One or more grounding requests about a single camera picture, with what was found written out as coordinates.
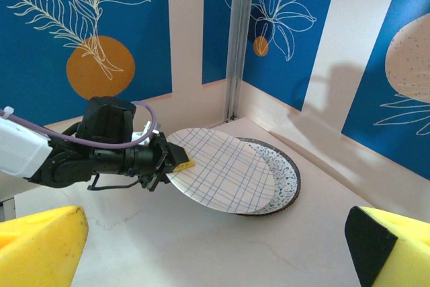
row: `plate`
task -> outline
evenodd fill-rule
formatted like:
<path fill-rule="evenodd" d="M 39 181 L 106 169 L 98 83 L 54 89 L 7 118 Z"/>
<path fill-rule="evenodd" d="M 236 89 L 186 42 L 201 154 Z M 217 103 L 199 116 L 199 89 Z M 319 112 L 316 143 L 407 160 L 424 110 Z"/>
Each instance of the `plate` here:
<path fill-rule="evenodd" d="M 250 213 L 275 194 L 275 179 L 264 158 L 245 141 L 221 131 L 188 128 L 167 137 L 183 147 L 196 165 L 167 174 L 192 200 L 228 213 Z"/>
<path fill-rule="evenodd" d="M 264 158 L 275 178 L 275 194 L 271 201 L 260 210 L 241 215 L 261 216 L 285 210 L 300 193 L 300 172 L 296 164 L 283 151 L 266 142 L 250 138 L 239 139 Z"/>

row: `white floor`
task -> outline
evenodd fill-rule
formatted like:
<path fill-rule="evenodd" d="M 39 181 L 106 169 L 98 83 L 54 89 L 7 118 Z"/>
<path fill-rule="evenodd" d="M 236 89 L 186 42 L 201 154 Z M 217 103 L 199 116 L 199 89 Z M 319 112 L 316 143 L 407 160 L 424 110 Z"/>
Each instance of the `white floor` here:
<path fill-rule="evenodd" d="M 351 207 L 369 204 L 248 119 L 217 129 L 289 155 L 302 178 L 298 199 L 273 216 L 243 218 L 200 206 L 173 185 L 89 192 L 82 183 L 18 194 L 16 214 L 84 207 L 90 230 L 73 286 L 358 287 L 343 230 Z"/>

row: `yellow foam block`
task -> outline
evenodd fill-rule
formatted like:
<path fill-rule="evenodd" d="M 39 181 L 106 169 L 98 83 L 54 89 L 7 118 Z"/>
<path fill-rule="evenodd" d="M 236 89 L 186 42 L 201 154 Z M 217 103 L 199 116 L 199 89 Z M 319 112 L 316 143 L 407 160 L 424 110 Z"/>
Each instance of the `yellow foam block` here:
<path fill-rule="evenodd" d="M 429 223 L 354 207 L 345 236 L 362 286 L 430 287 Z"/>
<path fill-rule="evenodd" d="M 0 286 L 70 286 L 87 236 L 79 206 L 0 223 Z"/>

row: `purple cable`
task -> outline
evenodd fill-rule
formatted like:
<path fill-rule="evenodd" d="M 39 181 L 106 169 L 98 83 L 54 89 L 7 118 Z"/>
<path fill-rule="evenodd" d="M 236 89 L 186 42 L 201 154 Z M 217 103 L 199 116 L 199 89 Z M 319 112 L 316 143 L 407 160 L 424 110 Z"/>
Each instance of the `purple cable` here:
<path fill-rule="evenodd" d="M 132 102 L 132 104 L 145 107 L 149 111 L 149 113 L 151 114 L 150 115 L 151 116 L 150 127 L 148 129 L 148 132 L 146 134 L 144 134 L 143 136 L 141 136 L 139 139 L 137 139 L 135 141 L 125 142 L 123 144 L 105 144 L 102 142 L 85 140 L 85 139 L 81 139 L 81 138 L 67 136 L 65 134 L 60 134 L 60 133 L 55 132 L 53 130 L 38 126 L 37 124 L 34 124 L 28 120 L 14 116 L 13 114 L 11 114 L 7 119 L 9 119 L 9 120 L 11 120 L 17 124 L 20 124 L 21 126 L 24 126 L 30 130 L 33 130 L 33 131 L 36 131 L 36 132 L 39 132 L 42 134 L 46 134 L 46 135 L 51 136 L 51 137 L 57 137 L 59 139 L 65 140 L 65 141 L 74 142 L 75 144 L 80 144 L 80 145 L 85 145 L 85 146 L 90 146 L 90 147 L 95 147 L 95 148 L 101 148 L 101 149 L 125 149 L 125 148 L 136 146 L 137 144 L 139 144 L 142 141 L 144 141 L 145 139 L 147 139 L 153 133 L 153 131 L 157 125 L 157 117 L 155 116 L 155 111 L 149 105 L 147 105 L 144 102 L 139 102 L 139 101 L 134 101 L 134 102 Z M 5 110 L 0 109 L 0 116 L 3 116 L 4 114 L 5 114 Z"/>

